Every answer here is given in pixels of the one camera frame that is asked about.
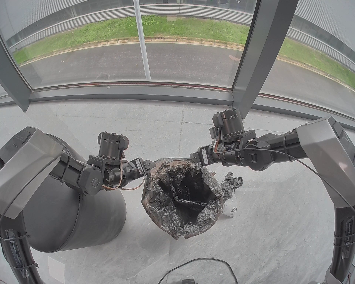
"gray metal column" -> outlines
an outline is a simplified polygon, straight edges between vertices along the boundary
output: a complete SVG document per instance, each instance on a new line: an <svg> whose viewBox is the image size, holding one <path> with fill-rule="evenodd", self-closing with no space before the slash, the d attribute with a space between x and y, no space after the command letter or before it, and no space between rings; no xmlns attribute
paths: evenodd
<svg viewBox="0 0 355 284"><path fill-rule="evenodd" d="M233 89L233 107L248 114L286 37L298 0L260 1Z"/></svg>
<svg viewBox="0 0 355 284"><path fill-rule="evenodd" d="M151 72L149 70L146 42L144 40L144 32L143 32L143 24L142 24L142 16L141 16L141 9L139 6L139 0L133 0L133 4L134 4L134 12L136 14L138 38L139 38L139 44L141 46L144 73L146 74L146 79L150 80L151 79Z"/></svg>
<svg viewBox="0 0 355 284"><path fill-rule="evenodd" d="M26 111L32 93L25 79L20 75L11 55L0 37L0 84L13 101Z"/></svg>

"white label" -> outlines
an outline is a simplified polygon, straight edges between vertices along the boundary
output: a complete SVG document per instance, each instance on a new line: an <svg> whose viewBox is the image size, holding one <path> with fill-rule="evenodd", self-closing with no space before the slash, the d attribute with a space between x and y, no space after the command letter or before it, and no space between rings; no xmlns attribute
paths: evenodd
<svg viewBox="0 0 355 284"><path fill-rule="evenodd" d="M141 165L141 161L139 161L139 159L136 160L136 164L137 164L137 167L142 171L140 174L144 174L144 171L143 171L143 168L142 168L142 165Z"/></svg>
<svg viewBox="0 0 355 284"><path fill-rule="evenodd" d="M208 165L207 153L206 153L206 149L205 148L202 148L202 157L203 157L204 164Z"/></svg>
<svg viewBox="0 0 355 284"><path fill-rule="evenodd" d="M61 263L51 257L48 257L49 275L59 282L65 284L64 263Z"/></svg>

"white plastic bag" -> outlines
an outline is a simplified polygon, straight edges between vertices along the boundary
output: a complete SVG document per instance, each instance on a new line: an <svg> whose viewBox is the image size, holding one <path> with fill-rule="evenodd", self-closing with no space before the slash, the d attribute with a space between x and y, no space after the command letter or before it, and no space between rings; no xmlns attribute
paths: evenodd
<svg viewBox="0 0 355 284"><path fill-rule="evenodd" d="M221 187L226 199L222 214L234 218L237 211L237 197L235 196L235 190L243 185L242 177L234 177L233 173L229 172L224 177L224 181L221 183Z"/></svg>

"curb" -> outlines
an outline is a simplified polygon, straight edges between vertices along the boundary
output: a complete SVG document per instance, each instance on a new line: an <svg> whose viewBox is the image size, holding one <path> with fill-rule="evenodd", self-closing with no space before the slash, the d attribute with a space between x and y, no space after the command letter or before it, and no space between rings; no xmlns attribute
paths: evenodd
<svg viewBox="0 0 355 284"><path fill-rule="evenodd" d="M186 44L198 44L198 45L214 45L214 46L218 46L218 47L225 47L225 48L230 48L230 49L234 49L234 50L240 50L243 51L244 50L244 44L238 44L238 43L232 43L232 42L225 42L222 40L213 40L213 39L202 39L202 38L189 38L189 37L164 37L164 36L156 36L156 37L144 37L144 41L146 43L149 42L167 42L167 43L186 43ZM46 55L42 55L42 56L38 56L35 58L32 58L31 60L28 61L24 61L23 63L19 64L19 66L24 66L26 64L30 64L32 62L44 59L44 58L48 58L54 55L59 55L59 54L63 54L63 53L67 53L67 52L71 52L71 51L76 51L76 50L81 50L81 49L86 49L86 48L91 48L91 47L97 47L97 46L105 46L105 45L119 45L119 44L127 44L127 43L138 43L139 39L138 37L132 37L132 38L123 38L123 39L111 39L111 40L98 40L98 41L94 41L94 42L89 42L89 43L84 43L82 45L76 45L74 47L71 48L66 48L66 49L58 49L55 50L51 53L48 53ZM332 75L318 69L315 66L312 66L310 64L305 64L305 63L301 63L299 61L296 60L292 60L287 58L286 56L277 56L278 60L281 60L283 62L288 62L290 64L302 67L304 69L310 70L312 72L315 72L319 75L322 75L328 79L331 79L335 82L337 82L338 84L341 84L342 86L348 88L349 90L352 90L355 92L355 89L353 89L351 86L345 84L343 81L333 77Z"/></svg>

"robotic arm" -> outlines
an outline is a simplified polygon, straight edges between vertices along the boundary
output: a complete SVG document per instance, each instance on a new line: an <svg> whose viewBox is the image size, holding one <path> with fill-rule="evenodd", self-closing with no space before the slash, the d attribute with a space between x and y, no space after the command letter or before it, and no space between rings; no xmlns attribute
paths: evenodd
<svg viewBox="0 0 355 284"><path fill-rule="evenodd" d="M81 194L96 195L101 189L122 188L155 167L142 158L124 160L129 140L123 135L102 132L98 143L99 154L83 163L63 150L61 139L28 126L0 149L0 243L19 283L43 283L22 210L48 175Z"/></svg>
<svg viewBox="0 0 355 284"><path fill-rule="evenodd" d="M355 146L343 127L329 116L282 135L268 133L257 138L254 130L244 130L237 109L216 113L212 120L214 127L210 133L215 142L190 154L193 161L203 166L222 163L263 171L293 158L311 160L335 207L333 259L324 284L354 284L355 213L344 199L354 207Z"/></svg>

